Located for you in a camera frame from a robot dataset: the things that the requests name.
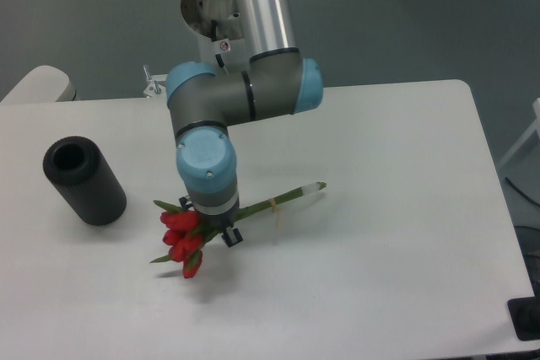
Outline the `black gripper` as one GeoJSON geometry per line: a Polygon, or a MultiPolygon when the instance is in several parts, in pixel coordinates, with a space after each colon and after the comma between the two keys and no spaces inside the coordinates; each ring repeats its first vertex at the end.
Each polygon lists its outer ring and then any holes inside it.
{"type": "MultiPolygon", "coordinates": [[[[193,208],[189,196],[180,197],[179,203],[183,211],[189,211],[193,208]]],[[[233,228],[235,225],[236,214],[239,211],[238,205],[234,205],[226,212],[215,215],[204,212],[204,207],[200,206],[195,206],[195,211],[205,225],[216,228],[217,230],[223,230],[222,240],[227,247],[234,247],[243,241],[240,230],[238,228],[233,228]]]]}

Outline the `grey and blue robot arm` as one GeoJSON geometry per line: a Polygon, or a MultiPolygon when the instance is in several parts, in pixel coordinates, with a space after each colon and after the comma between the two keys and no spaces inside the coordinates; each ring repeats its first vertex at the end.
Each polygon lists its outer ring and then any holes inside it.
{"type": "Polygon", "coordinates": [[[221,42],[240,23],[247,66],[220,58],[185,62],[167,75],[165,89],[176,144],[176,167],[192,207],[228,246],[241,242],[236,154],[231,126],[317,108],[323,82],[316,61],[301,56],[288,0],[197,0],[209,38],[221,42]]]}

